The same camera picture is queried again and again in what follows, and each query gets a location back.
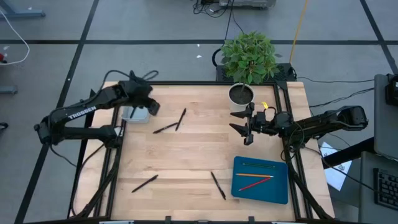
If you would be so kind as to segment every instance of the black marker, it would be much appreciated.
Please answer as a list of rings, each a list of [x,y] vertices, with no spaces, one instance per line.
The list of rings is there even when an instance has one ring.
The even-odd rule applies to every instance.
[[[138,186],[136,189],[132,190],[131,193],[136,192],[136,191],[139,190],[141,187],[147,185],[149,182],[154,181],[154,180],[157,178],[157,176],[158,176],[158,175],[155,175],[155,176],[153,176],[153,178],[151,178],[151,179],[145,181],[143,184],[141,184],[140,186]]]
[[[211,176],[213,177],[214,182],[216,182],[216,185],[218,187],[218,190],[220,191],[221,196],[223,196],[223,199],[226,200],[225,199],[225,194],[223,192],[223,189],[221,189],[220,185],[218,184],[218,181],[217,181],[216,177],[214,176],[212,171],[210,171],[210,173],[211,173]]]
[[[177,125],[177,124],[178,124],[178,123],[176,122],[176,123],[167,125],[167,126],[164,127],[164,128],[160,128],[159,130],[154,131],[154,134],[157,134],[157,133],[159,133],[159,132],[161,132],[161,131],[163,131],[163,130],[166,130],[167,128],[171,128],[172,126]]]
[[[185,115],[186,112],[187,112],[187,109],[184,108],[184,111],[183,111],[182,114],[181,114],[180,120],[178,121],[178,125],[177,125],[177,127],[175,127],[175,131],[177,131],[178,127],[180,126],[181,120],[182,120],[182,118],[184,117],[184,115]]]

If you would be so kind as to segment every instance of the wooden tabletop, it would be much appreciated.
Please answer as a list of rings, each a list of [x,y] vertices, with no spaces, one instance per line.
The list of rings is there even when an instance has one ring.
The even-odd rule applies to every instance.
[[[276,107],[271,86],[252,86],[256,110],[262,101]],[[303,83],[288,83],[295,120],[310,116]],[[228,124],[244,125],[245,120],[229,115],[229,86],[153,86],[151,97],[161,105],[157,116],[147,124],[128,124],[124,136],[121,163],[113,203],[113,220],[212,220],[294,221],[289,190],[287,205],[261,202],[231,195],[231,178],[235,156],[282,161],[279,137],[254,133],[254,143],[243,145],[243,138]],[[283,93],[280,91],[282,107]],[[187,109],[178,129],[152,134],[156,129],[177,122]],[[110,124],[112,110],[96,111],[94,127]],[[268,110],[267,120],[273,117]],[[101,142],[88,142],[85,158]],[[318,149],[317,142],[307,144]],[[79,212],[98,188],[105,150],[93,156],[81,172],[76,192],[75,210]],[[320,156],[302,149],[302,161],[308,189],[325,211],[334,216]],[[210,171],[213,171],[226,194],[223,200]],[[158,178],[131,193],[138,185],[158,174]],[[297,187],[302,217],[305,217],[302,194]],[[104,194],[104,214],[108,192]]]

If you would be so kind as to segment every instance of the paper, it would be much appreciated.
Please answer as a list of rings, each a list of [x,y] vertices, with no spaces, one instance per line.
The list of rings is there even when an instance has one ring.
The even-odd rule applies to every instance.
[[[324,142],[322,144],[320,150],[323,154],[323,157],[337,152],[336,149],[333,149],[333,148],[329,149],[329,148],[332,148],[332,147],[329,144],[327,144],[326,142]],[[347,174],[349,167],[351,166],[351,163],[352,163],[352,161],[348,161],[348,162],[342,163],[338,166],[335,166],[335,168],[339,169],[340,171]],[[340,191],[343,186],[344,180],[346,179],[346,176],[332,168],[325,169],[325,175],[326,175],[326,181],[328,182],[328,184],[330,186],[332,186],[333,188],[335,188],[336,190]]]

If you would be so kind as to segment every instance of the black keyboard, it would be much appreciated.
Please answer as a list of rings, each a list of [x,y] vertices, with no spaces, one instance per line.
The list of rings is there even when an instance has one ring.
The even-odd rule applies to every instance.
[[[374,203],[398,210],[398,177],[378,168],[374,168],[373,173],[374,189],[382,193],[374,193]]]

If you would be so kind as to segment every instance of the green leaves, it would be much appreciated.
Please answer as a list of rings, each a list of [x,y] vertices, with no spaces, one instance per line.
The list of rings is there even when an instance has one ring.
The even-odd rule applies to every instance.
[[[228,77],[234,82],[260,83],[279,72],[276,68],[275,47],[264,34],[240,33],[234,40],[226,40],[221,48]]]

